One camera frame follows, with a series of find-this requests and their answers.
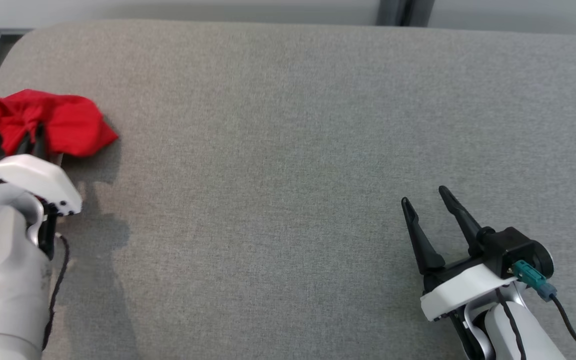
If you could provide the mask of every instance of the red towel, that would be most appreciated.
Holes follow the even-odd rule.
[[[38,123],[44,124],[51,154],[89,157],[118,138],[95,103],[85,97],[25,89],[0,98],[0,134],[6,155],[16,152],[26,132],[35,142]]]

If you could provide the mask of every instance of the black wire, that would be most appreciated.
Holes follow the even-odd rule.
[[[564,320],[564,324],[566,324],[566,328],[568,329],[568,332],[570,333],[570,335],[572,336],[574,341],[576,341],[576,332],[572,328],[572,325],[570,324],[570,320],[568,319],[568,315],[566,314],[566,310],[564,310],[562,303],[560,303],[560,299],[558,299],[557,296],[555,296],[555,294],[550,294],[550,298],[552,299],[552,301],[557,306],[557,309],[559,310],[559,313],[561,314],[561,318]]]
[[[43,330],[43,345],[41,350],[46,350],[48,345],[48,338],[50,338],[50,333],[53,331],[53,320],[55,319],[55,303],[57,302],[57,292],[59,292],[59,287],[64,281],[64,275],[66,275],[66,267],[68,262],[71,260],[71,246],[68,244],[68,240],[63,235],[56,234],[61,242],[63,243],[63,264],[61,265],[61,270],[57,276],[57,281],[54,284],[54,289],[52,290],[52,296],[50,297],[50,319],[46,324],[46,328]]]
[[[514,333],[515,338],[517,338],[517,347],[519,348],[519,355],[521,355],[521,360],[526,360],[526,349],[524,349],[524,342],[522,341],[522,336],[519,334],[519,328],[517,327],[517,322],[513,317],[513,313],[510,312],[510,307],[506,303],[506,299],[502,296],[501,291],[499,289],[494,290],[496,293],[496,298],[499,300],[499,304],[503,307],[503,312],[505,312],[505,316],[508,317],[510,321],[510,328],[512,328],[512,332]]]

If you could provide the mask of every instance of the robotic arm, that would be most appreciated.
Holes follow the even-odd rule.
[[[401,200],[423,275],[426,319],[450,319],[469,360],[564,360],[522,298],[530,286],[544,301],[554,300],[576,341],[557,291],[546,281],[554,273],[550,253],[514,227],[481,227],[447,187],[439,187],[439,194],[468,242],[469,256],[452,264],[428,241],[409,199]]]
[[[29,153],[3,157],[0,140],[0,360],[41,358],[56,218],[81,210],[59,166]]]

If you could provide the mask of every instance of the gray couch cushion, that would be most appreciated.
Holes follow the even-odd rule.
[[[89,97],[121,136],[64,162],[85,206],[59,225],[48,360],[462,359],[400,207],[464,257],[439,185],[546,245],[576,326],[576,36],[69,23],[10,52],[0,96],[25,88]]]

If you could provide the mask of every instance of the teal connector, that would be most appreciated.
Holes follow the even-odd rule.
[[[548,283],[546,276],[524,260],[519,260],[512,264],[512,275],[522,283],[526,283],[535,289],[537,294],[546,302],[551,301],[551,295],[557,295],[557,289]]]

